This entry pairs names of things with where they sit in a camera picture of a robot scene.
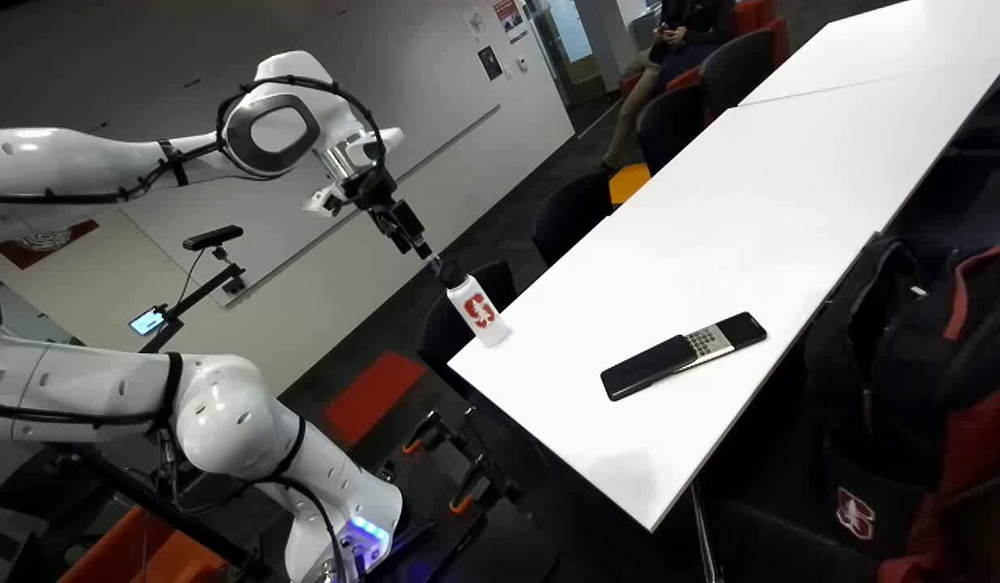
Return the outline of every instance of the backpack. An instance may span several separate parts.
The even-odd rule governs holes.
[[[875,236],[808,328],[806,401],[825,515],[884,583],[1000,575],[1000,247],[938,269]]]

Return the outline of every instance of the table leg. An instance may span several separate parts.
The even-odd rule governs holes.
[[[704,583],[720,583],[718,562],[714,562],[714,551],[711,551],[711,537],[704,530],[704,515],[700,504],[697,489],[690,486],[690,504],[693,504],[693,520],[697,520],[697,544],[700,544],[700,568],[701,568],[701,581]]]

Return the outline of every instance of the cable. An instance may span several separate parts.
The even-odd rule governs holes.
[[[46,412],[46,407],[7,407],[0,405],[0,419],[34,421],[34,425],[151,425],[158,412],[142,415],[71,415],[71,412]]]
[[[181,283],[181,290],[177,290],[176,305],[184,298],[186,286],[194,283],[194,272],[196,272],[200,258],[203,258],[203,250],[200,250],[200,251],[196,251],[196,258],[186,266],[186,272],[184,272],[184,283]]]
[[[327,524],[327,530],[330,530],[330,546],[334,546],[335,575],[341,575],[341,583],[345,583],[345,568],[344,568],[344,554],[341,554],[341,537],[335,537],[335,530],[334,530],[334,520],[330,520],[324,502],[319,502],[303,483],[299,483],[299,480],[274,476],[270,483],[280,483],[280,486],[288,486],[288,489],[299,489],[299,493],[300,493],[303,500],[310,500],[310,504],[324,515],[324,524]]]
[[[206,151],[212,151],[212,149],[221,149],[221,142],[206,142],[206,144],[196,144],[196,149],[190,149],[190,151],[181,151],[181,156],[177,156],[177,164],[181,164],[181,161],[190,161],[190,160],[196,160],[196,156],[206,156]],[[48,188],[48,192],[41,192],[41,195],[23,195],[23,196],[4,196],[4,195],[0,195],[0,205],[57,205],[57,208],[60,208],[60,205],[124,205],[124,201],[131,201],[131,196],[144,195],[156,180],[164,177],[164,170],[170,170],[170,161],[160,160],[151,170],[140,176],[131,188],[119,188],[119,192],[113,192],[113,195],[56,195],[56,192]]]

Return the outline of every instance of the person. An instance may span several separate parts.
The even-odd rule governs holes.
[[[732,4],[735,0],[663,0],[646,63],[626,92],[616,136],[601,156],[608,170],[626,161],[637,114],[659,98],[675,73],[697,69],[732,34]]]

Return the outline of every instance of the label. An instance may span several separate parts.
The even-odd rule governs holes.
[[[464,310],[471,318],[471,328],[486,329],[499,314],[493,309],[493,300],[474,290],[464,300]]]
[[[690,341],[697,359],[714,359],[714,356],[732,352],[732,343],[720,333],[720,328],[701,328],[701,329],[690,333],[685,341]]]
[[[877,512],[849,489],[837,489],[834,520],[849,527],[858,541],[877,537]]]

